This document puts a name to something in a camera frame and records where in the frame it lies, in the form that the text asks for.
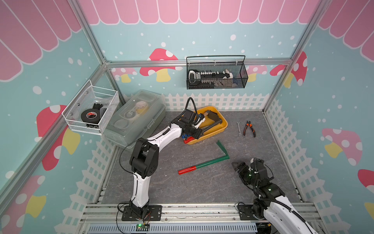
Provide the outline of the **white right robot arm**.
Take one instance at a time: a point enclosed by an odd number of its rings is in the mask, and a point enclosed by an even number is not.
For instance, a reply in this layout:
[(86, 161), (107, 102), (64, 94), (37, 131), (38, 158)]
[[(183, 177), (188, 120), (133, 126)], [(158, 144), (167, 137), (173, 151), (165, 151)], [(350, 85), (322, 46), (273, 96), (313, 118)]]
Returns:
[(250, 164), (232, 163), (241, 182), (253, 192), (251, 211), (257, 220), (267, 220), (280, 234), (316, 234), (317, 231), (294, 208), (283, 190), (272, 182), (274, 173), (264, 160), (253, 158)]

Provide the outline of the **wooden handled small hoe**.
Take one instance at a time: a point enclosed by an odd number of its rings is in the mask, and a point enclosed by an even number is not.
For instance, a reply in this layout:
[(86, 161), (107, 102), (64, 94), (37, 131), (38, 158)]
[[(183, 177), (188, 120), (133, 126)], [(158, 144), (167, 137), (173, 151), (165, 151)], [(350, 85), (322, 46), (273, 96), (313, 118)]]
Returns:
[(213, 114), (210, 113), (210, 111), (206, 111), (204, 113), (204, 116), (205, 116), (205, 120), (204, 122), (200, 125), (201, 128), (204, 128), (204, 127), (207, 127), (207, 126), (210, 126), (212, 125), (214, 122), (215, 122), (215, 116)]

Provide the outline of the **green handled small hoe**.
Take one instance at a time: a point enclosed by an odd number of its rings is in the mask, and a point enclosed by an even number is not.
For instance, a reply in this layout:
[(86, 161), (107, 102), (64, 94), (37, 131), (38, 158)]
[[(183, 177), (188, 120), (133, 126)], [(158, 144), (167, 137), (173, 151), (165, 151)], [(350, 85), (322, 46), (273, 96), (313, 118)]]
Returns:
[(221, 151), (225, 154), (224, 156), (213, 159), (213, 160), (210, 160), (210, 161), (207, 161), (207, 162), (204, 162), (204, 163), (201, 163), (201, 164), (198, 164), (198, 165), (195, 165), (195, 166), (192, 166), (192, 167), (189, 167), (189, 168), (182, 169), (182, 170), (178, 171), (178, 174), (183, 175), (183, 174), (195, 171), (197, 169), (219, 163), (221, 161), (229, 160), (229, 154), (228, 154), (226, 148), (223, 146), (223, 144), (219, 140), (216, 142), (216, 144), (219, 146)]

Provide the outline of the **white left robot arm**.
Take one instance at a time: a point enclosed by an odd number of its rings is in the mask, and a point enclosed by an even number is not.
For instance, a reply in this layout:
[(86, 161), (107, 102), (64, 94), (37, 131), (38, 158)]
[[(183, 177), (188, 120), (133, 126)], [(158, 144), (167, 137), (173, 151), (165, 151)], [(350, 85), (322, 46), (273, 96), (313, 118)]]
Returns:
[(130, 157), (134, 187), (129, 207), (139, 218), (144, 219), (148, 214), (150, 180), (157, 170), (160, 151), (182, 135), (198, 139), (203, 132), (200, 125), (206, 116), (186, 109), (161, 132), (137, 140)]

